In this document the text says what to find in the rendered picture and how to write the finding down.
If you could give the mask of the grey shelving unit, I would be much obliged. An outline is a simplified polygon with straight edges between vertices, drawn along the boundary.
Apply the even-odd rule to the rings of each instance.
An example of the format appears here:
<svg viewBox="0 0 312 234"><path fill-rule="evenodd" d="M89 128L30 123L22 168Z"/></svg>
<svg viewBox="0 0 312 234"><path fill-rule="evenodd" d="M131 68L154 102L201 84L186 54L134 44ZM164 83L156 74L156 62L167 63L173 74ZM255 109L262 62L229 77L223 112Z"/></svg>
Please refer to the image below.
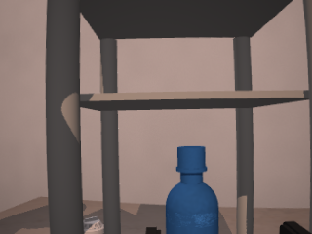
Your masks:
<svg viewBox="0 0 312 234"><path fill-rule="evenodd" d="M236 108L236 234L254 234L253 108L308 99L312 234L312 0L303 0L309 90L252 88L250 38L291 1L47 0L50 234L84 234L80 107L100 111L104 234L121 234L118 111ZM100 40L103 94L80 94L80 7ZM235 91L118 93L116 39L144 38L234 38Z"/></svg>

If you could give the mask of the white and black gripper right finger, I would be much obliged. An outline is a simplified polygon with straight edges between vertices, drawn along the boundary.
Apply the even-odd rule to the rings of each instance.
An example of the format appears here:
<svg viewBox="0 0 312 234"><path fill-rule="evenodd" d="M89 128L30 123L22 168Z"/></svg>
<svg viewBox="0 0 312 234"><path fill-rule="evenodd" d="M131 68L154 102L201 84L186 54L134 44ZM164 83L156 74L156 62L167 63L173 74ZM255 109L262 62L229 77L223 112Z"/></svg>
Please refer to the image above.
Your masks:
<svg viewBox="0 0 312 234"><path fill-rule="evenodd" d="M282 225L280 225L279 234L311 234L311 233L302 226L300 226L295 221L286 221Z"/></svg>

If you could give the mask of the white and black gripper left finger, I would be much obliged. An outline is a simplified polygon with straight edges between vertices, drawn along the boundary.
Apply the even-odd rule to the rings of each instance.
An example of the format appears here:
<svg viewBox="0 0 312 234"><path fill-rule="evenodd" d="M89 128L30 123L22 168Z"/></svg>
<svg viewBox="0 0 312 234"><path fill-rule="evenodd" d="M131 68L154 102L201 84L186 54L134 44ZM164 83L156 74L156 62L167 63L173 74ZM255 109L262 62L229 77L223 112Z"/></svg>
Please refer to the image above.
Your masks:
<svg viewBox="0 0 312 234"><path fill-rule="evenodd" d="M157 230L157 227L146 227L146 234L161 234L161 230Z"/></svg>

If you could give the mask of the dark blue bottle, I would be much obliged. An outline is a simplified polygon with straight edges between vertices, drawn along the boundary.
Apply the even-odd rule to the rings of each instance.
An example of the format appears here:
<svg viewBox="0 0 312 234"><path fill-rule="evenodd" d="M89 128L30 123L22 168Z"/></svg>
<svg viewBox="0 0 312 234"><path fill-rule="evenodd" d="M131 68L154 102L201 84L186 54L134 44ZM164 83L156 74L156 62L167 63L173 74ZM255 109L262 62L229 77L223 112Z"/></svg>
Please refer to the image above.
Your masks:
<svg viewBox="0 0 312 234"><path fill-rule="evenodd" d="M205 146L177 148L180 183L166 200L166 234L218 234L218 200L203 182Z"/></svg>

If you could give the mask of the white round kitchen timer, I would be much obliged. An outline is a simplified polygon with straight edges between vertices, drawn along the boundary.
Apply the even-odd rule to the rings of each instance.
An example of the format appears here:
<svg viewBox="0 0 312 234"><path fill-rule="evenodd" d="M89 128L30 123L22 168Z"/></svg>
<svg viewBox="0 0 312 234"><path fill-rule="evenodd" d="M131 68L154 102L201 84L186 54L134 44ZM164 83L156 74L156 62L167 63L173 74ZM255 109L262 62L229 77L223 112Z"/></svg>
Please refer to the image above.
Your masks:
<svg viewBox="0 0 312 234"><path fill-rule="evenodd" d="M97 216L85 218L84 234L103 234L104 225Z"/></svg>

